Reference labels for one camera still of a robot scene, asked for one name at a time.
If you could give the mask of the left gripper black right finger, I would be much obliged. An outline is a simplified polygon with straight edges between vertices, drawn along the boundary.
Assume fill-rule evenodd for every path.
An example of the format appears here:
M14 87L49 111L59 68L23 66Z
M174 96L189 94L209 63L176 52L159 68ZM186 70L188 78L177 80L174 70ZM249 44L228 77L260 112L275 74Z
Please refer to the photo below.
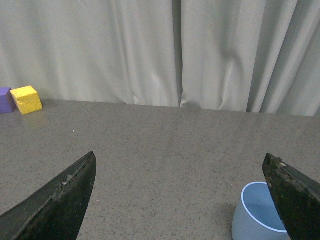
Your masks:
M320 238L320 184L270 153L262 171L278 215L292 240Z

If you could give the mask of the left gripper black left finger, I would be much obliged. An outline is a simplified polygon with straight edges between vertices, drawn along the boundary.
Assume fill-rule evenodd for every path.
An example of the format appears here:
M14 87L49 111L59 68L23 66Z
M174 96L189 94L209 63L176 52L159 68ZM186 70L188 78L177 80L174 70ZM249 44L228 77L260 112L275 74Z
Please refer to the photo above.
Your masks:
M89 152L0 216L2 240L75 240L92 195L97 160Z

